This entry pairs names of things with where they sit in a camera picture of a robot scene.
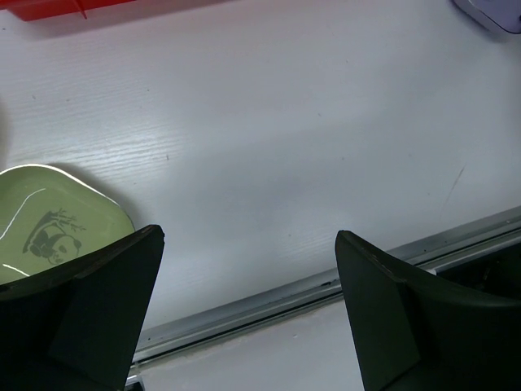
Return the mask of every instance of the green tray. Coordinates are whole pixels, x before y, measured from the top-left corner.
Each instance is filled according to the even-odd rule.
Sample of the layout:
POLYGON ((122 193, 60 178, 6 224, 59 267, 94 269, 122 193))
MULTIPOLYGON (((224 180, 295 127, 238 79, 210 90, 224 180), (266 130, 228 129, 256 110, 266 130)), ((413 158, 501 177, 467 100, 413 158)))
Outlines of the green tray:
POLYGON ((0 284, 71 261, 134 232, 120 206, 60 169, 0 173, 0 284))

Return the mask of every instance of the white table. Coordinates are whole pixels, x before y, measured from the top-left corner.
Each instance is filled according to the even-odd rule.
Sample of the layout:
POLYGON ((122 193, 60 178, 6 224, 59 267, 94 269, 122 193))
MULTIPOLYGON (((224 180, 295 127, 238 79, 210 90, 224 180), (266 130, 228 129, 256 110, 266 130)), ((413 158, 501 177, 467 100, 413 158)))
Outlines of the white table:
POLYGON ((0 13, 0 168, 164 228, 145 328, 334 267, 339 229, 393 248, 519 205, 518 42, 445 1, 174 3, 0 13))

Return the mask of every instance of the green plate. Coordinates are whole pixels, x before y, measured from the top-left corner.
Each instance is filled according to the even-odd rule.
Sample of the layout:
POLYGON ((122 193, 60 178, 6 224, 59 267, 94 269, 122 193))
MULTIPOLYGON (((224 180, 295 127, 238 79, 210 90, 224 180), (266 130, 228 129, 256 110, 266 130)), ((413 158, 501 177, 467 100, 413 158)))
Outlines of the green plate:
POLYGON ((60 169, 0 173, 0 284, 99 250, 134 232, 120 206, 60 169))

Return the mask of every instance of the metal edge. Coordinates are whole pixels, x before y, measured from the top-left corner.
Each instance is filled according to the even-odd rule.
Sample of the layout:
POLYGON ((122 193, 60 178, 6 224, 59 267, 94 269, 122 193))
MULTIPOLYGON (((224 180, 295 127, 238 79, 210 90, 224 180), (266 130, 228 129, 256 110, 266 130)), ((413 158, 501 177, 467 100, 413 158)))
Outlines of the metal edge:
MULTIPOLYGON (((394 248, 389 253, 424 270, 437 272, 516 243, 521 243, 521 207, 394 248)), ((268 319, 273 321, 296 307, 305 307, 309 303, 317 305, 321 301, 325 305, 323 303, 331 303, 335 296, 336 300, 341 300, 342 289, 338 279, 338 271, 331 269, 187 319, 145 330, 134 355, 134 366, 199 345, 213 337, 234 334, 268 319)))

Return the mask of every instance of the red container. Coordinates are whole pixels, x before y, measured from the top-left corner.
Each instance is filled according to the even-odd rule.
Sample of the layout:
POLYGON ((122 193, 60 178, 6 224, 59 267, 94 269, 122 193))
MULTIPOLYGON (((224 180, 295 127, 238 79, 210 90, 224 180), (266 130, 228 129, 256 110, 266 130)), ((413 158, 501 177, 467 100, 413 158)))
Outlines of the red container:
POLYGON ((0 10, 8 10, 25 21, 113 6, 133 0, 0 0, 0 10))

